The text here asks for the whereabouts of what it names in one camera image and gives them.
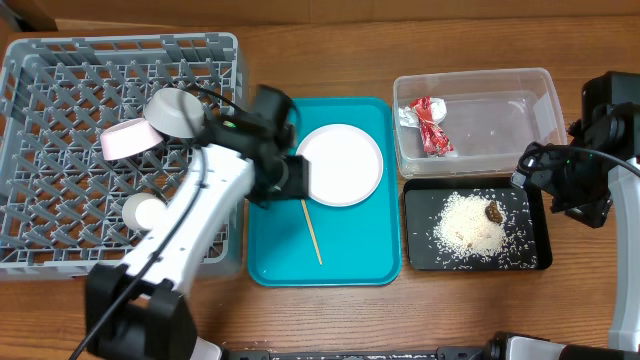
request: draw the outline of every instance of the clear plastic container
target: clear plastic container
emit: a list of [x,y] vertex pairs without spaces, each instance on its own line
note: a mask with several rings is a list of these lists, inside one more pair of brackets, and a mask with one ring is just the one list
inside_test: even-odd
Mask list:
[[[456,155],[429,157],[418,128],[403,127],[398,108],[442,98],[440,123]],[[566,144],[562,110],[545,69],[468,71],[402,76],[393,85],[400,173],[406,178],[510,173],[532,141]]]

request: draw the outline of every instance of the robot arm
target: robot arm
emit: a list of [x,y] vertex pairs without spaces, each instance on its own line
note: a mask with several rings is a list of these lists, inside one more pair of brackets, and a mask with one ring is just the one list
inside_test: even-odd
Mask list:
[[[636,158],[628,161],[640,169]],[[609,171],[616,207],[618,289],[609,347],[640,351],[640,178],[620,166]]]
[[[587,82],[582,95],[582,118],[569,127],[571,145],[531,143],[511,182],[549,193],[552,212],[564,211],[594,228],[604,225],[616,206],[618,284],[609,347],[635,353],[640,351],[640,75],[609,72]],[[592,351],[600,354],[592,358],[608,359],[601,354],[606,350]],[[568,352],[576,354],[565,349],[560,359],[572,359]]]
[[[185,298],[202,257],[238,201],[307,197],[308,163],[287,155],[295,138],[295,127],[287,122],[292,107],[284,93],[261,86],[251,113],[222,115],[205,126],[197,139],[202,151],[160,225],[118,266],[98,264],[89,273],[89,335],[72,358],[84,344],[105,359],[220,358],[220,348],[197,337]],[[140,297],[148,299],[146,307],[132,303]]]
[[556,344],[507,333],[497,333],[482,354],[482,360],[640,360],[635,352]]
[[172,290],[185,295],[191,291],[191,283],[205,251],[230,209],[249,194],[254,181],[252,161],[241,159],[238,152],[219,145],[209,145],[203,151],[208,163],[203,184],[200,184],[202,157],[196,153],[189,174],[162,221],[120,262],[127,266],[127,275],[135,276],[140,272],[185,213],[193,193],[202,187],[189,216],[173,236],[174,240],[160,254],[162,260],[157,261],[142,278],[154,285],[171,281]]

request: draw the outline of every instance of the black tray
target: black tray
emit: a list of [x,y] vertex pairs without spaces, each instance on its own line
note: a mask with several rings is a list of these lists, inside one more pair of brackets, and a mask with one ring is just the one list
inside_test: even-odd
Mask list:
[[[525,210],[511,215],[516,225],[505,226],[508,235],[516,226],[527,230],[523,232],[525,235],[514,240],[520,251],[505,252],[488,259],[470,256],[466,261],[441,252],[433,238],[429,239],[429,234],[444,208],[443,200],[453,192],[463,196],[495,195],[508,210]],[[403,194],[409,262],[416,270],[544,270],[551,266],[549,231],[539,190],[513,188],[507,177],[449,178],[410,180],[405,184]]]

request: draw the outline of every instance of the wooden surface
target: wooden surface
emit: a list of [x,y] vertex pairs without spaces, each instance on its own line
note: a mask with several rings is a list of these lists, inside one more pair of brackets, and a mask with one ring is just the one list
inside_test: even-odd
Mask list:
[[640,15],[638,0],[9,0],[36,29],[51,19],[85,26],[326,24],[369,21]]
[[[209,30],[238,36],[252,84],[293,97],[366,95],[390,104],[401,75],[540,66],[551,72],[569,123],[585,81],[607,70],[640,72],[639,17]],[[605,346],[615,217],[598,230],[563,215],[547,213],[547,222],[554,263],[544,272],[419,273],[405,251],[400,276],[386,287],[267,289],[245,268],[197,281],[190,306],[203,338],[240,350],[429,349],[483,344],[496,330]],[[82,289],[81,280],[0,283],[0,358],[68,357],[84,334]]]
[[132,24],[132,23],[122,23],[122,22],[87,21],[87,20],[74,20],[74,19],[56,19],[56,26],[58,27],[59,31],[164,27],[162,25],[151,25],[151,24],[141,24],[141,23]]

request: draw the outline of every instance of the brown food piece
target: brown food piece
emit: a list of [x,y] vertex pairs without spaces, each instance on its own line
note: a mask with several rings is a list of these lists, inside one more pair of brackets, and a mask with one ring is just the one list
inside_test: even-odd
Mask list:
[[489,221],[492,221],[496,224],[502,223],[502,214],[500,214],[500,210],[498,209],[498,203],[495,201],[491,201],[489,206],[484,210],[484,213],[487,214],[487,218]]

